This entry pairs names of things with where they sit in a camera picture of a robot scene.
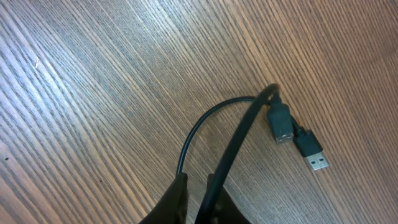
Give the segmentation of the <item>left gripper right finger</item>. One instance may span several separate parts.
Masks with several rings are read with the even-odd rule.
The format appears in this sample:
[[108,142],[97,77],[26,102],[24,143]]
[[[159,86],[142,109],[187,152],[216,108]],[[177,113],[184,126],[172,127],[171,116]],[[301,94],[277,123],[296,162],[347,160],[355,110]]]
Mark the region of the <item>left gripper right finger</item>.
[[217,203],[207,224],[250,224],[241,213],[224,187],[220,190]]

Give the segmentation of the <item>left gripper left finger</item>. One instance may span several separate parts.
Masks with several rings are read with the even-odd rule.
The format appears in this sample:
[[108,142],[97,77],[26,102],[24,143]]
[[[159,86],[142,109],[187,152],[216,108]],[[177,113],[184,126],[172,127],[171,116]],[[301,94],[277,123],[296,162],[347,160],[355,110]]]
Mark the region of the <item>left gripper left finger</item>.
[[188,207],[188,175],[176,176],[159,202],[142,219],[140,224],[180,224],[186,223]]

